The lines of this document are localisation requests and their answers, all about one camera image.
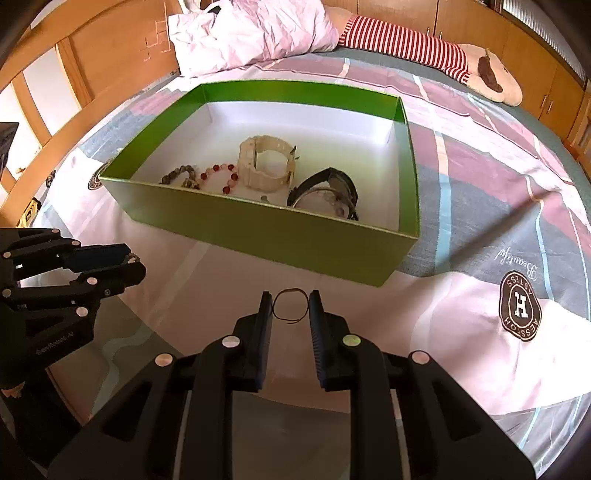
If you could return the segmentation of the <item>black wrist watch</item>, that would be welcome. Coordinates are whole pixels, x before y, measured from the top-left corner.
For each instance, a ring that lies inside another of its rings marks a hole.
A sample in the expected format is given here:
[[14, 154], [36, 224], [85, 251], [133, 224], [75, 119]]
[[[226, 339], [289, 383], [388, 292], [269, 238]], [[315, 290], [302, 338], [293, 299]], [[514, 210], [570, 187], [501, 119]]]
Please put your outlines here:
[[327, 194], [327, 201], [332, 205], [339, 218], [359, 221], [356, 205], [359, 194], [356, 185], [346, 172], [328, 167], [311, 175], [300, 185], [290, 190], [287, 206], [296, 208], [298, 203], [311, 194]]

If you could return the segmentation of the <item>striped plush toy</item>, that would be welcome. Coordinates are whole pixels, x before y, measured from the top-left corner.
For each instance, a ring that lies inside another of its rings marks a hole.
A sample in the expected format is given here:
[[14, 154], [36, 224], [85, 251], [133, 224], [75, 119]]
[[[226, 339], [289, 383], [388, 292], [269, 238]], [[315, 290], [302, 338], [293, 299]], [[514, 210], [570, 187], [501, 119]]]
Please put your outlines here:
[[339, 46], [389, 55], [439, 70], [493, 102], [516, 107], [523, 101], [520, 84], [501, 59], [480, 46], [449, 42], [356, 14], [339, 28]]

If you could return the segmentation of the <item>thin metal bangle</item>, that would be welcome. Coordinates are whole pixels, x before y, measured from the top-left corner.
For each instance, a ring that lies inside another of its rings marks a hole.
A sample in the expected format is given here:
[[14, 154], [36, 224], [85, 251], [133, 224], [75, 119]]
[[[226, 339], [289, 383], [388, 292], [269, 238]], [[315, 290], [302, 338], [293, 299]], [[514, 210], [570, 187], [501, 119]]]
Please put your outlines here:
[[293, 207], [332, 218], [356, 218], [356, 207], [349, 195], [332, 187], [308, 189], [297, 197]]

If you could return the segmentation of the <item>wooden headboard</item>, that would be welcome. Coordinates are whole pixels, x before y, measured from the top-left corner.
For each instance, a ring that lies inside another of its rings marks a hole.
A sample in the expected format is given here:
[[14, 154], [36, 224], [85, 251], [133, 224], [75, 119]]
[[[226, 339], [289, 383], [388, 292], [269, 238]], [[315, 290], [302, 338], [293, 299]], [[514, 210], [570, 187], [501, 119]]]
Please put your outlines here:
[[1, 180], [1, 224], [104, 117], [178, 65], [167, 18], [177, 1], [43, 1], [1, 68], [1, 105], [20, 124]]

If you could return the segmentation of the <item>green cardboard box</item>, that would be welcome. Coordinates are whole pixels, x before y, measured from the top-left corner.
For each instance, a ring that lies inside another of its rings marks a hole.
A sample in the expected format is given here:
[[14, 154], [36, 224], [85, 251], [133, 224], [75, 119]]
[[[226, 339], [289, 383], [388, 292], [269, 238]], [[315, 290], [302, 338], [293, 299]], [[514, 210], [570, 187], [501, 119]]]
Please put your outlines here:
[[420, 236], [403, 103], [351, 86], [198, 85], [101, 179], [135, 221], [367, 285], [384, 284]]

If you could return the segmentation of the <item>white wrist watch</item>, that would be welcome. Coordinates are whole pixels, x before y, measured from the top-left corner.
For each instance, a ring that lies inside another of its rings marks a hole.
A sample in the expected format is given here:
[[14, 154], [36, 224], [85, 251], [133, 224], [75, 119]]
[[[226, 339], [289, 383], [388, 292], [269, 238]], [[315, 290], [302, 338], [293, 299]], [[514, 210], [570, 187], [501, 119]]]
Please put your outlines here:
[[270, 135], [242, 141], [238, 154], [238, 177], [249, 189], [276, 192], [294, 181], [297, 147]]

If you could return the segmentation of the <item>patterned bed sheet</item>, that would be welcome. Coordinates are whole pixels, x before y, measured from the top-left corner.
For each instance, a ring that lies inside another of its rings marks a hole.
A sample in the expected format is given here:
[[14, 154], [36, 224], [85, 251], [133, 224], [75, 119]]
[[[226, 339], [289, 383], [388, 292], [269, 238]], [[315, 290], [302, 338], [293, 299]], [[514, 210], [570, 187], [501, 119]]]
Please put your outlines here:
[[192, 87], [174, 79], [106, 118], [64, 160], [36, 219], [86, 245], [126, 243], [143, 282], [101, 304], [94, 340], [50, 377], [89, 420], [158, 353], [189, 355], [277, 296], [263, 392], [236, 400], [238, 476], [346, 477], [348, 399], [318, 386], [304, 294], [386, 351], [421, 349], [493, 417], [542, 479], [590, 475], [590, 187], [565, 155], [454, 127], [408, 98], [421, 235], [381, 287], [259, 259], [132, 220], [91, 172]]

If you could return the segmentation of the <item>pink pillow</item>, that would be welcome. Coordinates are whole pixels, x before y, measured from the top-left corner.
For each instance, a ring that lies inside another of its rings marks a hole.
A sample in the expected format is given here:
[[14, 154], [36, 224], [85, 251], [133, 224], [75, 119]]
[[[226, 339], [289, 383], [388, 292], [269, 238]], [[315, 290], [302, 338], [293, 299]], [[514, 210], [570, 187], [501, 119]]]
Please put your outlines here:
[[339, 42], [320, 1], [215, 1], [170, 15], [167, 25], [185, 77], [331, 51]]

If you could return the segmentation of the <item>wooden wardrobe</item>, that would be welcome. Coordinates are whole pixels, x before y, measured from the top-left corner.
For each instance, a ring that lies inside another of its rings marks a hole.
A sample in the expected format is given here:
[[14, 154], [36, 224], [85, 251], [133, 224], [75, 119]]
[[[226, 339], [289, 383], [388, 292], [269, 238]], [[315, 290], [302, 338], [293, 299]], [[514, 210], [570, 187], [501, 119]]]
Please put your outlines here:
[[590, 120], [588, 82], [539, 35], [479, 1], [326, 1], [326, 6], [400, 24], [454, 43], [487, 47], [516, 77], [522, 108], [580, 155]]

